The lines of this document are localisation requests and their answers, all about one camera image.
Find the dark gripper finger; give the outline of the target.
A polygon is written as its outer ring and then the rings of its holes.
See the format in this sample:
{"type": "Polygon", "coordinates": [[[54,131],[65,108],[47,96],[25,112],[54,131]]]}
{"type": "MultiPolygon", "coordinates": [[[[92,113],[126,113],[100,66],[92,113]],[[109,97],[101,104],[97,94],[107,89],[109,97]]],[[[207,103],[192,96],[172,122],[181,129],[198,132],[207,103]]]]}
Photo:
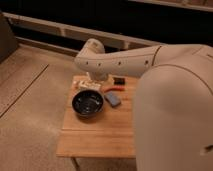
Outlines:
{"type": "Polygon", "coordinates": [[[125,79],[124,78],[118,78],[114,77],[114,84],[115,85],[124,85],[125,84],[125,79]]]}

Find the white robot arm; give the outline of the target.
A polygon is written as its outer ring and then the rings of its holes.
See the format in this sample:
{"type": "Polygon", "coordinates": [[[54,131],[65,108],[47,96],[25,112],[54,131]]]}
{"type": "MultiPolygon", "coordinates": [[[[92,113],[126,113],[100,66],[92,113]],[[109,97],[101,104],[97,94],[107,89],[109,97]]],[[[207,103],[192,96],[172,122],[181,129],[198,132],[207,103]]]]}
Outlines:
{"type": "Polygon", "coordinates": [[[137,171],[213,171],[213,47],[166,44],[107,53],[89,39],[75,64],[96,77],[138,79],[137,171]]]}

